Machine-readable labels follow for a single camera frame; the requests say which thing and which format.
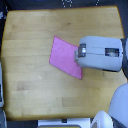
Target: wood grain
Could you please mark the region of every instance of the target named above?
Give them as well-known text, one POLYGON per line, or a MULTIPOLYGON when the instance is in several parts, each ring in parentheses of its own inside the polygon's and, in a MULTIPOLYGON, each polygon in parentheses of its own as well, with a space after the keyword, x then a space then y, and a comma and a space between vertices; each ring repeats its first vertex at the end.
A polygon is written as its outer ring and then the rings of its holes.
POLYGON ((122 71, 83 69, 78 80, 50 65, 55 35, 74 45, 87 35, 124 37, 116 7, 10 11, 1 53, 7 119, 94 117, 126 83, 122 71))

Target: wooden tabletop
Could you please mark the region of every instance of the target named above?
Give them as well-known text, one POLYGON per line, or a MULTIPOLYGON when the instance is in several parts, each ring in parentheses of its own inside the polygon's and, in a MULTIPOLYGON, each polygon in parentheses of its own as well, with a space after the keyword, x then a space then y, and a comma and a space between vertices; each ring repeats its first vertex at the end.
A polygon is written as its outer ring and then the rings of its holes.
POLYGON ((50 65, 55 35, 74 45, 88 35, 124 37, 114 6, 10 11, 1 53, 7 119, 94 117, 126 83, 122 71, 84 68, 79 80, 50 65))

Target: black band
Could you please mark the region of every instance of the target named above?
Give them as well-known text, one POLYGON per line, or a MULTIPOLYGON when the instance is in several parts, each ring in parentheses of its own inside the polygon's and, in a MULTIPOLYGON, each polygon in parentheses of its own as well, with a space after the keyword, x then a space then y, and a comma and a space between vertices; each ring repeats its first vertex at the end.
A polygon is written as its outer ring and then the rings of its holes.
POLYGON ((128 61, 127 61, 127 57, 126 57, 126 40, 127 39, 121 39, 122 41, 122 46, 123 46, 123 61, 122 61, 122 69, 127 69, 127 65, 128 65, 128 61))

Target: pink towel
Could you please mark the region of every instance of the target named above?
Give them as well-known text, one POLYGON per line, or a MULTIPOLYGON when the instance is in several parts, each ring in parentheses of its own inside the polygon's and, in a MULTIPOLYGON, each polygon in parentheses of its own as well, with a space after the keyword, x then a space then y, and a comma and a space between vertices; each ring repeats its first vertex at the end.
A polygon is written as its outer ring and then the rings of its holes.
POLYGON ((74 51, 77 46, 54 37, 49 63, 67 74, 82 79, 82 69, 74 62, 74 51))

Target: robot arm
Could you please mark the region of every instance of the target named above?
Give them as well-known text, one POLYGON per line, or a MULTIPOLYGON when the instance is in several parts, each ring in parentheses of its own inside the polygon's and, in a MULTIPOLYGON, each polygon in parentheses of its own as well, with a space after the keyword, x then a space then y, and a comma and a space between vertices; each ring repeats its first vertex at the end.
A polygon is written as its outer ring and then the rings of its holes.
POLYGON ((86 36, 75 51, 75 62, 81 67, 119 72, 128 65, 126 47, 128 40, 122 43, 115 38, 86 36))

